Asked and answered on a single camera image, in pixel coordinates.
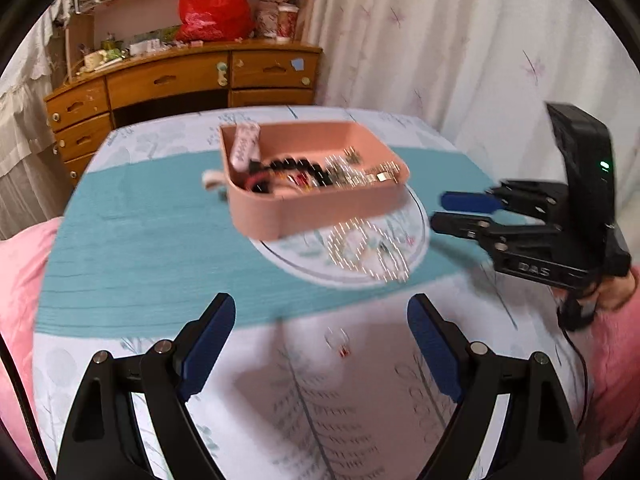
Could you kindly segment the person right hand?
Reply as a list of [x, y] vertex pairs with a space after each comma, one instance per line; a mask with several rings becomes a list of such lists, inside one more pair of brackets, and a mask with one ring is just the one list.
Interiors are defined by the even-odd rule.
[[614, 312], [639, 301], [639, 267], [632, 266], [626, 276], [606, 276], [593, 284], [585, 296], [578, 299], [584, 308]]

